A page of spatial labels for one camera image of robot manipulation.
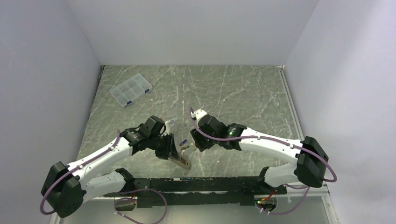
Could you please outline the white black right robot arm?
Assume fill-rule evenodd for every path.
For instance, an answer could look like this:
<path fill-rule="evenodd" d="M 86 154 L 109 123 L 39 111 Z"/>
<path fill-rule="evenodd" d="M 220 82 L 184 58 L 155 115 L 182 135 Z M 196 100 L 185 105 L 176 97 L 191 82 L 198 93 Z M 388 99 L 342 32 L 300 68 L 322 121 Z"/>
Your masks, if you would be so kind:
<path fill-rule="evenodd" d="M 190 113 L 190 131 L 195 146 L 205 151 L 214 145 L 227 150 L 267 154 L 285 162 L 278 167 L 264 167 L 257 187 L 264 194 L 284 184 L 300 182 L 311 188 L 322 187 L 329 157 L 319 142 L 310 136 L 291 140 L 261 133 L 244 125 L 225 125 L 203 110 Z"/>

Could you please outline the white remote control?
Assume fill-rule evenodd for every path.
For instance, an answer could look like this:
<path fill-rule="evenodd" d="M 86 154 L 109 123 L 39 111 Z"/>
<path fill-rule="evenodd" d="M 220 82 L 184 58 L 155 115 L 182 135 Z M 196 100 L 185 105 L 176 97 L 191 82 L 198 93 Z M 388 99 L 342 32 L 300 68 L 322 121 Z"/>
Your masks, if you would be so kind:
<path fill-rule="evenodd" d="M 169 161 L 171 161 L 172 163 L 176 164 L 177 166 L 183 168 L 184 170 L 190 170 L 190 168 L 191 168 L 191 164 L 183 157 L 180 157 L 178 159 L 170 157 Z"/>

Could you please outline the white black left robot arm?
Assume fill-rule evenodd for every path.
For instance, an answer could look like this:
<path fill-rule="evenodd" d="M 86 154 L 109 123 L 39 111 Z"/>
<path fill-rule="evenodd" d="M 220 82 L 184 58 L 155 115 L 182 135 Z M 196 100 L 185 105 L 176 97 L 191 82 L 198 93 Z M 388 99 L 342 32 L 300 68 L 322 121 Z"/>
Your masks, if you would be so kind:
<path fill-rule="evenodd" d="M 67 217 L 95 197 L 115 192 L 130 195 L 135 178 L 126 169 L 118 168 L 101 177 L 98 174 L 147 148 L 154 150 L 158 158 L 168 159 L 176 150 L 170 133 L 172 125 L 172 120 L 150 116 L 138 127 L 118 130 L 114 140 L 80 160 L 53 164 L 41 189 L 40 212 Z"/>

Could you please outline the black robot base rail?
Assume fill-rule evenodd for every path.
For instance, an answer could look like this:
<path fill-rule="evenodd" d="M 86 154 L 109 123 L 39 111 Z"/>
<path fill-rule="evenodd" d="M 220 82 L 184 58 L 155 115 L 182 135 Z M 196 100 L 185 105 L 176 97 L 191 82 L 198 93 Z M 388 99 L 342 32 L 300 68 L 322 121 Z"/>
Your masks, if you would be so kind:
<path fill-rule="evenodd" d="M 284 186 L 267 187 L 254 176 L 242 177 L 185 177 L 136 178 L 133 187 L 121 192 L 108 193 L 106 197 L 131 196 L 138 190 L 138 208 L 171 205 L 238 204 L 253 206 L 255 200 L 269 194 L 285 195 Z"/>

